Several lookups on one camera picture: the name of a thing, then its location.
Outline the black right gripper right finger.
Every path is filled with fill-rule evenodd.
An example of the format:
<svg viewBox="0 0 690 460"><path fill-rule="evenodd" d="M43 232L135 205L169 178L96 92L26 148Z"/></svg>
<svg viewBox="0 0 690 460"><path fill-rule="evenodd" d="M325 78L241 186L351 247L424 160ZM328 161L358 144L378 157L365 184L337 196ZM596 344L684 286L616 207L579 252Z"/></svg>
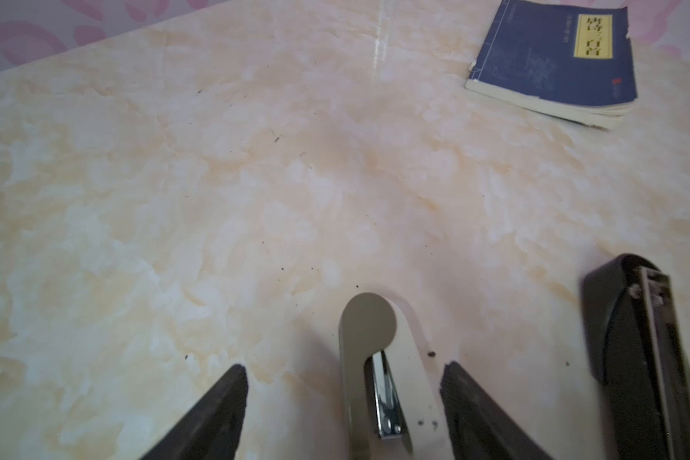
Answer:
<svg viewBox="0 0 690 460"><path fill-rule="evenodd" d="M549 457L456 361L445 366L440 396L456 460Z"/></svg>

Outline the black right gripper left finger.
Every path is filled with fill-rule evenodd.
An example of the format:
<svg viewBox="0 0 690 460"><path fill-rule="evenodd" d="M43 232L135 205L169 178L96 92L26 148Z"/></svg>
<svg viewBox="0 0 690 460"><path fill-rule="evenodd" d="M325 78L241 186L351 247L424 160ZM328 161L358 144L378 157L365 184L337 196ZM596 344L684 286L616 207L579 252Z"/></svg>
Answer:
<svg viewBox="0 0 690 460"><path fill-rule="evenodd" d="M143 457L233 460L245 421L248 380L235 364Z"/></svg>

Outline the blue book yellow label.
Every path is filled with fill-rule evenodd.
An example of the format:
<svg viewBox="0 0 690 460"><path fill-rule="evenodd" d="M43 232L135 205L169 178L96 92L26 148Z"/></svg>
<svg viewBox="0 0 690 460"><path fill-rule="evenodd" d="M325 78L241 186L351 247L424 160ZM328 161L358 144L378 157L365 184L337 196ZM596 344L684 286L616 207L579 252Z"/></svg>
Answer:
<svg viewBox="0 0 690 460"><path fill-rule="evenodd" d="M503 1L465 86L517 107L615 130L637 99L628 11Z"/></svg>

